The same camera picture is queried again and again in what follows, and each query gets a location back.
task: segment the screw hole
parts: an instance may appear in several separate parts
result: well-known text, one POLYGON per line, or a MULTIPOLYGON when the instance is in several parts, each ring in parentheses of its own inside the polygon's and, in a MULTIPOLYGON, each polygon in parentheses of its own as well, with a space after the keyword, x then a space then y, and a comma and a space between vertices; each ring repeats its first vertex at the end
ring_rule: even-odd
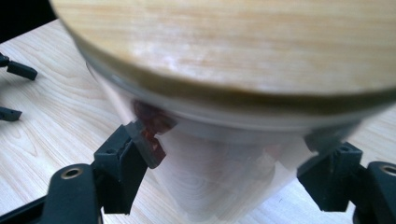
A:
POLYGON ((383 172, 385 172, 388 175, 396 176, 396 167, 394 167, 394 166, 383 165, 383 166, 381 166, 381 169, 383 172))
POLYGON ((68 170, 64 171, 62 173, 62 175, 61 175, 61 178, 62 179, 72 179, 72 178, 77 177, 77 176, 79 176, 81 174, 82 174, 82 169, 81 168, 78 168, 78 167, 77 168, 71 168, 71 169, 68 169, 68 170))

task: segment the wooden surface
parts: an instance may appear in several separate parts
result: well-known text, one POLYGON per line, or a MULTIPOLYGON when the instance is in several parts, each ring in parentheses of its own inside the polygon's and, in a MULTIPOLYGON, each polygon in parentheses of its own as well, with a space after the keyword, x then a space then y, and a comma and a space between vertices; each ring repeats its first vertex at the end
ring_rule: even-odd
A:
MULTIPOLYGON (((0 121, 0 214, 4 214, 43 196, 58 169, 91 163, 92 153, 120 121, 58 21, 0 45, 0 52, 39 72, 37 80, 30 81, 0 70, 0 106, 23 111, 17 122, 0 121)), ((393 107, 364 126, 351 142, 365 151, 363 164, 396 162, 395 134, 393 107)), ((106 223, 182 223, 151 172, 131 215, 106 216, 106 223)), ((319 212, 293 181, 239 223, 351 223, 350 217, 351 210, 319 212)))
POLYGON ((51 2, 87 55, 160 94, 256 107, 396 98, 392 0, 51 2))

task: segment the round wooden lid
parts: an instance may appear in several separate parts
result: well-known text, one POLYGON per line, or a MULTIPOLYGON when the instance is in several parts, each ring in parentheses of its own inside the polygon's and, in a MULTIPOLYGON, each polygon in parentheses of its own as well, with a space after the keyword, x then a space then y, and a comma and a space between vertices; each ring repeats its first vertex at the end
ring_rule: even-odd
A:
POLYGON ((52 5, 81 51, 162 95, 316 112, 396 99, 393 0, 52 5))

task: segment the clear glass container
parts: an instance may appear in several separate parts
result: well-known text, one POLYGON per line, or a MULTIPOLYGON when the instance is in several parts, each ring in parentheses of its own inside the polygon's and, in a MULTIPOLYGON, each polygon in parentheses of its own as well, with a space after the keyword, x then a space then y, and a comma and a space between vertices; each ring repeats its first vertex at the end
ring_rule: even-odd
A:
POLYGON ((154 130, 166 156, 153 173, 191 223, 235 222, 384 108, 307 116, 199 105, 140 89, 86 58, 123 124, 142 119, 154 130))

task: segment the black plastic bracket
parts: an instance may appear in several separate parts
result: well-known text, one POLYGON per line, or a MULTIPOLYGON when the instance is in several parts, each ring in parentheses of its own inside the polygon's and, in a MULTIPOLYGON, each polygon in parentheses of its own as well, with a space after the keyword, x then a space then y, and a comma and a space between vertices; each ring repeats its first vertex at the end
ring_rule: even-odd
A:
POLYGON ((94 153, 99 202, 107 214, 129 214, 148 169, 131 137, 120 126, 94 153))
POLYGON ((322 211, 345 212, 353 202, 356 224, 396 223, 396 165, 374 161, 366 169, 361 156, 345 143, 298 179, 322 211))
POLYGON ((124 126, 94 153, 92 165, 59 170, 46 197, 0 217, 0 224, 103 223, 105 213, 129 214, 148 169, 124 126))
POLYGON ((64 167, 52 176, 40 224, 103 223, 88 164, 64 167))
POLYGON ((30 80, 35 80, 37 77, 37 71, 35 69, 21 63, 13 62, 8 56, 2 53, 0 53, 0 67, 7 67, 7 72, 30 80))
POLYGON ((0 120, 16 121, 20 118, 21 114, 21 111, 12 110, 0 106, 0 120))

